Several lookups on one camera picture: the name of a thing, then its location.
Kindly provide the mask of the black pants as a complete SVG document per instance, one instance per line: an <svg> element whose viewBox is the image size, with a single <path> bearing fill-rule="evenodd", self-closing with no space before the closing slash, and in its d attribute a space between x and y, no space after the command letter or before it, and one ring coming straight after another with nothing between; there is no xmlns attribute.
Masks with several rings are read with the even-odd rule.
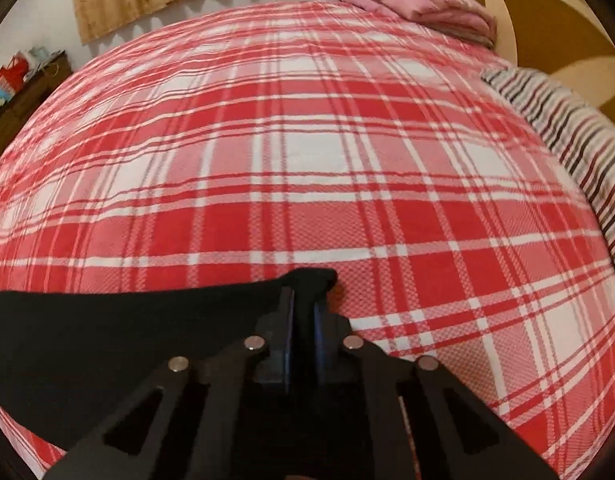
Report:
<svg viewBox="0 0 615 480"><path fill-rule="evenodd" d="M250 335L284 288L315 304L332 269L273 280L163 292L0 292L0 407L68 450L174 356L201 360Z"/></svg>

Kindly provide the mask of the red white plaid bed cover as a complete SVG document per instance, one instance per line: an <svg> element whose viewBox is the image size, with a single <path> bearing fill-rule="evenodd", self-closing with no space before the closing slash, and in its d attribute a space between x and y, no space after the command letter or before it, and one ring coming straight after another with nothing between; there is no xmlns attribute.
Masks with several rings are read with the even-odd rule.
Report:
<svg viewBox="0 0 615 480"><path fill-rule="evenodd" d="M344 3L229 9L84 65L0 156L0 290L339 275L564 479L615 425L615 271L584 193L482 80L493 52Z"/></svg>

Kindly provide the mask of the grey striped pillow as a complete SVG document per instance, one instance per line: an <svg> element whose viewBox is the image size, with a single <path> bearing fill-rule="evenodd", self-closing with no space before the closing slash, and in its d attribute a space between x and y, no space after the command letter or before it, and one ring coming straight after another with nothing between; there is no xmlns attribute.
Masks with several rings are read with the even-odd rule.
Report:
<svg viewBox="0 0 615 480"><path fill-rule="evenodd" d="M531 68L490 68L481 79L539 135L579 186L615 270L615 127L597 108Z"/></svg>

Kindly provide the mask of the brown wooden dresser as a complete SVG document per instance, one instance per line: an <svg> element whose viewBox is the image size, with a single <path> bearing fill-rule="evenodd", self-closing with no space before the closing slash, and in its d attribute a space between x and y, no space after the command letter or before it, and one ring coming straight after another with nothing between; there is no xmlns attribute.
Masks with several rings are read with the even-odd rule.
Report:
<svg viewBox="0 0 615 480"><path fill-rule="evenodd" d="M63 81L73 74L65 50L54 52L9 102L0 107L0 156Z"/></svg>

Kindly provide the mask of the red items on dresser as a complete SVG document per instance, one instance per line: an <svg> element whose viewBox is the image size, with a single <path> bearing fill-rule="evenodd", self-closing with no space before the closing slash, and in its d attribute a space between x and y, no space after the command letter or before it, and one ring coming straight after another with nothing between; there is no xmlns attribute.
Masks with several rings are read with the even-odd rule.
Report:
<svg viewBox="0 0 615 480"><path fill-rule="evenodd" d="M16 52L10 62L0 68L0 99L10 101L49 58L45 47Z"/></svg>

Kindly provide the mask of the folded pink blanket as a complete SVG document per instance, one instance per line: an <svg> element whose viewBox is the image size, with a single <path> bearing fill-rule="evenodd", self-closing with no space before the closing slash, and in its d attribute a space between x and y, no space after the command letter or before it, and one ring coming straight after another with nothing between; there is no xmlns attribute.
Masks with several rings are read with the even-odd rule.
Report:
<svg viewBox="0 0 615 480"><path fill-rule="evenodd" d="M365 11L423 25L445 35L492 49L495 16L475 0L342 0Z"/></svg>

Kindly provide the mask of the cream wooden headboard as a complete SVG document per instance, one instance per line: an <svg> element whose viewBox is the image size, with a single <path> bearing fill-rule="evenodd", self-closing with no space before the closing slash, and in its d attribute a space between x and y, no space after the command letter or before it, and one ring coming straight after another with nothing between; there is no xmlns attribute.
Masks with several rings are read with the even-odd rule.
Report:
<svg viewBox="0 0 615 480"><path fill-rule="evenodd" d="M615 123L615 43L585 0L477 1L498 21L498 55L553 77Z"/></svg>

